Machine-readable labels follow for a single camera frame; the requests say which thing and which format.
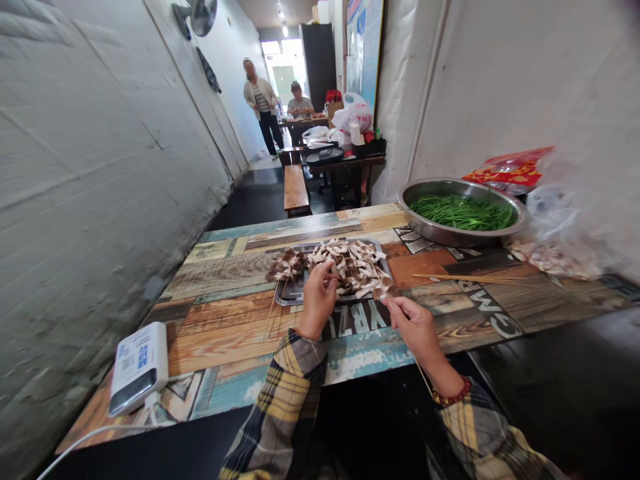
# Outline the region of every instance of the white power bank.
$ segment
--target white power bank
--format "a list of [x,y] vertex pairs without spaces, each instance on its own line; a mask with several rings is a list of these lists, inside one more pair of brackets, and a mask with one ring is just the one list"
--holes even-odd
[[167,328],[153,322],[118,343],[109,416],[134,411],[151,392],[164,388],[168,379]]

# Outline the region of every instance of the fan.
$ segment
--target fan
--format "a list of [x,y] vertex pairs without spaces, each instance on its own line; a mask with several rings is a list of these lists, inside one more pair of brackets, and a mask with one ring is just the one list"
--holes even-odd
[[191,40],[191,32],[187,25],[187,17],[191,17],[191,28],[198,37],[204,37],[209,33],[218,10],[218,0],[187,0],[190,7],[184,7],[172,3],[173,14],[178,22],[180,31]]

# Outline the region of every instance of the wooden bench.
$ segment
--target wooden bench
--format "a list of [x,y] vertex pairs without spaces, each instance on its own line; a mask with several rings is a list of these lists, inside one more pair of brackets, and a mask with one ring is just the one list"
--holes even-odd
[[287,218],[296,215],[312,215],[309,192],[300,165],[285,166],[285,211]]

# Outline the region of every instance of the window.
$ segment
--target window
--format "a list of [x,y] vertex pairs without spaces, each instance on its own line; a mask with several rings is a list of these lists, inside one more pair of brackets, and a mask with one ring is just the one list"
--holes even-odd
[[302,55],[302,40],[282,40],[282,53],[289,55]]
[[280,53],[280,44],[278,42],[262,42],[262,51],[265,55],[277,55]]

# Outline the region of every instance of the chive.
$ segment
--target chive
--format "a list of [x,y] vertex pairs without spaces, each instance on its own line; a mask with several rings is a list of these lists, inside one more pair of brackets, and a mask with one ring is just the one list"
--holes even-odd
[[459,195],[426,196],[409,208],[418,215],[462,230],[495,231],[512,226],[516,218],[510,206],[500,206],[484,199]]

